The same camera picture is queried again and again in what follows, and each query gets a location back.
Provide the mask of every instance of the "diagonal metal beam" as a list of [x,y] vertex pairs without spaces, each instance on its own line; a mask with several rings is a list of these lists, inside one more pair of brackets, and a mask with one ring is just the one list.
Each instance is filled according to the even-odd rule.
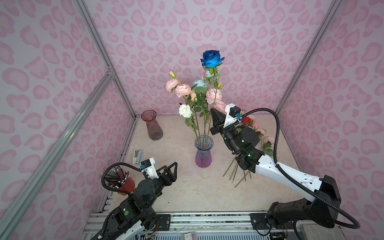
[[80,13],[81,17],[83,18],[83,21],[85,22],[85,25],[87,26],[87,29],[88,29],[89,33],[91,34],[91,37],[92,37],[93,41],[95,42],[96,47],[99,50],[103,61],[105,62],[106,66],[116,75],[114,81],[118,87],[119,94],[120,94],[121,98],[123,99],[124,104],[128,108],[132,119],[134,120],[136,118],[135,112],[133,111],[132,105],[129,102],[129,99],[128,99],[126,92],[124,91],[124,88],[121,84],[121,80],[119,79],[119,77],[116,74],[115,68],[113,67],[111,59],[108,56],[107,50],[103,44],[103,41],[101,40],[99,32],[97,31],[96,26],[93,23],[92,16],[88,10],[87,5],[85,4],[85,2],[83,0],[73,0],[73,2],[75,3],[76,7],[78,8],[79,13]]
[[281,98],[281,101],[279,105],[276,108],[276,113],[279,115],[280,112],[283,110],[288,97],[293,91],[293,88],[295,87],[296,83],[299,81],[301,74],[303,73],[303,70],[305,67],[307,67],[309,61],[311,60],[311,57],[313,56],[316,48],[320,44],[323,36],[327,32],[329,26],[331,25],[333,19],[335,18],[338,10],[340,9],[341,4],[344,2],[344,0],[333,0],[331,3],[331,6],[328,8],[327,13],[325,14],[323,21],[321,22],[317,32],[315,33],[313,40],[305,53],[303,60],[300,62],[300,65],[298,66],[295,74],[292,77],[292,80],[290,81],[287,89],[285,90],[283,97]]
[[21,190],[17,198],[9,206],[0,222],[0,240],[7,240],[12,234],[19,221],[27,212],[29,206],[44,185],[45,181],[51,175],[56,164],[64,155],[65,151],[80,130],[81,126],[92,112],[96,103],[104,93],[104,90],[108,87],[109,83],[113,80],[114,77],[115,76],[111,72],[108,72],[103,77],[93,93],[85,101],[84,105],[80,108],[74,119],[65,129],[63,135],[53,146],[48,155],[43,159],[39,168],[28,180],[27,184]]

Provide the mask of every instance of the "pile of flowers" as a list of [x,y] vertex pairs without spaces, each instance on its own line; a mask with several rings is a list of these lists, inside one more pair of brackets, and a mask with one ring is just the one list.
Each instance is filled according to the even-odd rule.
[[[223,60],[219,51],[205,51],[201,59],[205,72],[201,79],[193,83],[192,87],[182,83],[183,79],[174,71],[169,72],[171,79],[166,84],[166,90],[183,98],[184,104],[180,104],[179,114],[185,117],[185,124],[195,132],[196,138],[209,134],[212,119],[210,108],[214,107],[222,112],[225,110],[225,103],[221,101],[223,96],[219,90],[223,84],[218,82],[220,78],[218,66],[222,64]],[[202,126],[199,126],[197,116],[203,118],[204,129],[200,128]]]

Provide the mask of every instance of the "marble table surface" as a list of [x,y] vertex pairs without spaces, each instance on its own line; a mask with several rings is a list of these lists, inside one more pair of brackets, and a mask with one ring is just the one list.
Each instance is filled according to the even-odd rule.
[[[238,168],[235,180],[229,181],[232,167],[223,177],[234,155],[225,146],[219,134],[212,136],[212,164],[205,169],[195,164],[195,134],[185,125],[182,116],[158,116],[157,121],[164,135],[160,140],[150,140],[146,124],[139,120],[125,162],[132,164],[133,150],[142,149],[142,161],[153,157],[156,168],[178,163],[177,180],[163,189],[153,208],[157,212],[210,212],[210,211],[263,211],[273,202],[290,202],[302,196],[268,177],[253,174],[247,181],[234,187],[244,173]],[[257,122],[266,129],[266,136],[275,136],[276,124],[272,115],[257,115]],[[277,150],[278,161],[298,169],[290,149],[280,133]],[[136,186],[144,176],[130,171]],[[126,196],[114,193],[111,209],[117,207]]]

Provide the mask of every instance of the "beige tabletop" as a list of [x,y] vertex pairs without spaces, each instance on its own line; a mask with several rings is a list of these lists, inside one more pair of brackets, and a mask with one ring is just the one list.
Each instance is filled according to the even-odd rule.
[[[153,209],[157,212],[210,212],[210,211],[261,211],[268,210],[273,202],[290,202],[303,198],[301,195],[268,177],[252,173],[247,181],[234,187],[244,173],[240,168],[235,180],[229,181],[232,167],[223,177],[234,155],[225,146],[220,134],[210,136],[214,140],[211,150],[212,164],[205,169],[195,164],[195,134],[185,125],[182,116],[158,116],[157,121],[164,135],[160,140],[150,140],[146,124],[139,120],[125,162],[132,164],[133,150],[142,149],[142,161],[153,157],[156,169],[178,163],[177,180],[169,187],[164,187],[163,195],[157,198]],[[266,136],[275,136],[276,124],[272,115],[257,115],[257,122],[266,129]],[[277,150],[278,161],[295,169],[297,165],[280,133]],[[137,184],[144,176],[130,172]],[[114,193],[111,209],[117,207],[126,196]]]

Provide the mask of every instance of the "black cable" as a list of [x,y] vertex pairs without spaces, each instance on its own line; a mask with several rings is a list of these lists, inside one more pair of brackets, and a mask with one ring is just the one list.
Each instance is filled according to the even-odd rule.
[[[341,208],[339,208],[338,206],[334,205],[333,203],[327,201],[326,199],[318,196],[316,193],[314,193],[313,191],[311,191],[310,189],[308,189],[307,187],[303,186],[302,184],[300,184],[298,181],[296,181],[295,179],[293,179],[291,176],[289,176],[281,167],[280,165],[277,163],[277,141],[279,139],[279,134],[280,134],[280,121],[279,121],[279,117],[277,116],[277,114],[269,109],[269,108],[257,108],[257,109],[254,109],[254,110],[251,110],[247,113],[245,113],[242,117],[246,117],[252,113],[255,113],[255,112],[259,112],[259,111],[266,111],[266,112],[269,112],[271,113],[274,117],[275,117],[275,120],[276,120],[276,136],[275,136],[275,145],[273,147],[273,161],[275,162],[275,166],[277,167],[277,169],[281,172],[281,174],[283,174],[286,178],[288,178],[289,181],[293,182],[296,186],[298,186],[299,188],[301,188],[302,190],[304,190],[305,192],[307,192],[308,194],[310,194],[311,196],[313,196],[314,198],[320,200],[322,203],[328,205],[329,207],[331,207],[333,210],[337,211],[338,213],[340,213],[341,215],[343,215],[344,217],[346,217],[349,221],[351,221],[353,224],[349,224],[349,223],[345,223],[345,222],[340,222],[340,221],[335,221],[335,224],[338,224],[340,226],[343,226],[343,227],[347,227],[347,228],[354,228],[354,229],[358,229],[360,228],[360,223],[354,218],[352,217],[351,215],[349,215],[347,212],[345,212],[344,210],[342,210]],[[232,123],[231,125],[228,125],[227,127],[230,127],[230,126],[234,126],[238,124],[238,122],[234,122]]]
[[297,231],[296,223],[297,223],[297,220],[293,221],[293,230],[295,231],[295,234],[296,234],[297,238],[298,238],[299,240],[303,240],[303,239],[301,238],[301,236],[299,235],[299,232]]
[[112,215],[113,215],[113,213],[110,212],[108,214],[107,218],[104,220],[103,227],[101,228],[101,231],[100,231],[100,234],[99,234],[99,239],[103,238],[104,232],[105,232],[105,228],[107,227],[107,223],[108,223],[108,221],[109,221],[109,219],[111,218]]
[[261,220],[261,221],[258,221],[258,222],[255,224],[255,229],[256,229],[256,232],[257,232],[259,235],[261,235],[261,236],[263,236],[263,237],[267,236],[267,235],[271,232],[272,226],[269,227],[269,230],[268,230],[268,232],[267,232],[266,234],[261,234],[261,233],[259,233],[259,231],[257,230],[257,224],[259,224],[259,223],[265,223],[265,224],[267,224],[266,219]]
[[118,188],[113,188],[113,187],[110,187],[108,186],[106,183],[105,183],[105,176],[107,175],[107,172],[109,170],[111,170],[112,168],[114,168],[115,166],[126,166],[126,167],[130,167],[132,168],[133,170],[136,170],[138,172],[141,172],[141,170],[137,167],[134,167],[128,163],[125,163],[125,162],[117,162],[117,163],[114,163],[112,165],[110,165],[109,167],[107,167],[107,169],[104,171],[104,173],[101,175],[101,185],[109,190],[109,191],[112,191],[112,192],[121,192],[121,193],[125,193],[127,194],[128,196],[131,194],[130,192],[126,191],[126,190],[123,190],[123,189],[118,189]]

